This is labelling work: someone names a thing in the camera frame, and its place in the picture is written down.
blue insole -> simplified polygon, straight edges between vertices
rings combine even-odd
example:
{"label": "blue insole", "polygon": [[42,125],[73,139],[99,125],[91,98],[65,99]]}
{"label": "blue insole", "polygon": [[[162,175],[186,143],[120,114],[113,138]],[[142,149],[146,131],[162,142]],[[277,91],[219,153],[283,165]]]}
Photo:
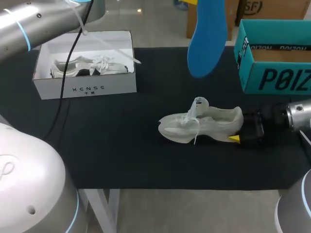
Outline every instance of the blue insole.
{"label": "blue insole", "polygon": [[188,67],[195,78],[217,65],[227,40],[225,0],[198,0],[197,25],[188,49]]}

table leg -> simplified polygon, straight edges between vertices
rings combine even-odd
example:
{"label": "table leg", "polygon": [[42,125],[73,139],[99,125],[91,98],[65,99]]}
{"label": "table leg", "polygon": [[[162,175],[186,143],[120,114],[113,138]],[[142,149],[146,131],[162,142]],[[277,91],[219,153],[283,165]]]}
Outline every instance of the table leg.
{"label": "table leg", "polygon": [[87,211],[87,206],[88,206],[88,198],[86,196],[86,193],[84,189],[79,189],[78,190],[82,205],[84,206],[84,209]]}
{"label": "table leg", "polygon": [[11,126],[10,123],[2,115],[0,115],[0,123]]}
{"label": "table leg", "polygon": [[109,193],[109,207],[115,224],[118,223],[118,212],[120,202],[120,189],[111,189]]}
{"label": "table leg", "polygon": [[102,189],[84,189],[104,233],[117,233],[116,222]]}

shoe sole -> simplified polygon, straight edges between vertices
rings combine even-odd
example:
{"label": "shoe sole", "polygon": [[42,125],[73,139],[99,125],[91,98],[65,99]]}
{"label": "shoe sole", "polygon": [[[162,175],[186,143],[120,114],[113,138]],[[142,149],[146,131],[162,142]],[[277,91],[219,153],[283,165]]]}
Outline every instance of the shoe sole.
{"label": "shoe sole", "polygon": [[[169,137],[169,136],[166,136],[164,135],[163,133],[161,133],[159,131],[159,133],[165,137],[166,139],[169,139],[173,142],[177,142],[177,143],[183,143],[183,144],[187,144],[189,142],[191,142],[195,137],[194,136],[190,136],[190,137],[186,137],[186,138],[176,138],[176,137]],[[200,134],[198,136],[201,136],[201,135],[204,135],[204,136],[207,136],[207,137],[210,137],[216,141],[219,141],[219,142],[228,142],[228,143],[235,143],[235,141],[233,140],[230,140],[229,138],[226,138],[226,140],[224,140],[224,138],[222,136],[217,136],[217,135],[207,135],[207,134]]]}
{"label": "shoe sole", "polygon": [[175,137],[168,137],[166,135],[164,135],[163,133],[160,132],[160,134],[165,137],[166,139],[169,139],[173,142],[178,142],[178,143],[183,143],[183,144],[187,144],[189,142],[191,142],[194,137],[188,137],[188,138],[175,138]]}

black cable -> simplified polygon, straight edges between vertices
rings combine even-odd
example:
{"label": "black cable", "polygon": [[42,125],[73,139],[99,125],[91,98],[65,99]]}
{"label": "black cable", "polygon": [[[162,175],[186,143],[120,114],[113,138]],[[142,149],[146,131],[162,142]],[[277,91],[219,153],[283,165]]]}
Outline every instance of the black cable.
{"label": "black cable", "polygon": [[[86,24],[86,21],[87,21],[87,18],[88,18],[89,13],[90,13],[90,11],[91,11],[93,2],[94,2],[94,0],[91,0],[91,3],[90,3],[90,5],[89,5],[89,7],[88,7],[88,10],[87,10],[87,12],[86,12],[86,17],[85,17],[85,19],[84,19],[84,21],[83,21],[83,24],[84,24],[84,25]],[[74,41],[74,43],[73,43],[73,45],[72,45],[72,47],[71,47],[71,50],[70,50],[70,52],[69,52],[69,54],[68,54],[68,58],[67,58],[67,61],[66,61],[66,64],[65,64],[65,69],[64,69],[64,75],[63,75],[63,81],[62,81],[62,88],[61,88],[61,92],[60,92],[60,99],[59,99],[59,104],[58,104],[57,113],[56,113],[56,115],[55,115],[55,118],[54,118],[54,121],[53,121],[53,123],[52,123],[52,125],[51,125],[50,130],[49,130],[48,133],[44,136],[43,140],[46,140],[46,139],[50,136],[50,134],[52,133],[53,129],[55,128],[55,125],[56,125],[57,120],[58,120],[58,118],[59,118],[60,110],[61,110],[61,108],[62,108],[62,103],[63,103],[64,86],[65,86],[65,79],[66,79],[66,72],[67,72],[68,64],[69,64],[71,55],[72,55],[72,53],[73,53],[73,50],[74,50],[74,48],[76,47],[76,45],[77,45],[77,43],[78,43],[78,40],[79,40],[79,38],[80,38],[82,32],[83,32],[83,30],[82,30],[82,28],[81,28],[81,29],[79,30],[78,35],[77,35],[77,37],[76,37],[76,39],[75,39],[75,41]]]}
{"label": "black cable", "polygon": [[60,133],[60,136],[59,136],[57,145],[56,145],[56,148],[57,148],[57,149],[59,149],[60,143],[61,143],[61,141],[62,141],[62,139],[63,139],[64,130],[65,130],[65,126],[66,126],[66,123],[67,123],[67,119],[68,119],[68,115],[69,115],[70,106],[71,106],[71,101],[69,100],[69,104],[68,104],[68,107],[67,107],[65,120],[64,120],[64,123],[63,123],[63,126],[62,126],[62,130],[61,130],[61,133]]}

teal shoe box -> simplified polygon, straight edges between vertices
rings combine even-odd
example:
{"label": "teal shoe box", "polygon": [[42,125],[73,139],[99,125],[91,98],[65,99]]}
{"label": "teal shoe box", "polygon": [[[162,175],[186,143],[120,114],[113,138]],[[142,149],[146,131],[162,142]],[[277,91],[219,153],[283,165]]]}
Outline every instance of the teal shoe box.
{"label": "teal shoe box", "polygon": [[311,95],[311,21],[242,19],[234,54],[245,93]]}

